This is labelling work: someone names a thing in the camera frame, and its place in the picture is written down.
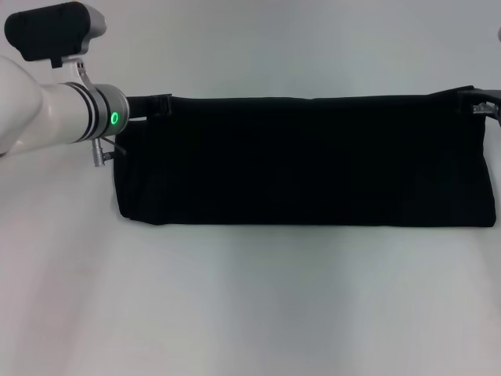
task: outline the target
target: green led light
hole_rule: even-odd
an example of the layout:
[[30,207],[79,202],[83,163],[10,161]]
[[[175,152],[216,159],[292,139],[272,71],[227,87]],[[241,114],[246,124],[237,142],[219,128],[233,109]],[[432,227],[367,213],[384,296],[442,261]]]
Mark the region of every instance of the green led light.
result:
[[113,112],[111,114],[111,124],[116,125],[118,123],[118,112]]

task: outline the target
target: white surface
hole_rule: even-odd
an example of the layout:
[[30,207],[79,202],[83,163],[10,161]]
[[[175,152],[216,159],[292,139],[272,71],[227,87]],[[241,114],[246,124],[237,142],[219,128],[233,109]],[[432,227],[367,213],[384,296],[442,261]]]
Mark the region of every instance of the white surface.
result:
[[[501,89],[494,0],[88,3],[90,77],[129,95]],[[499,199],[499,126],[485,147]],[[154,228],[120,218],[90,150],[0,163],[1,375],[501,374],[499,226]]]

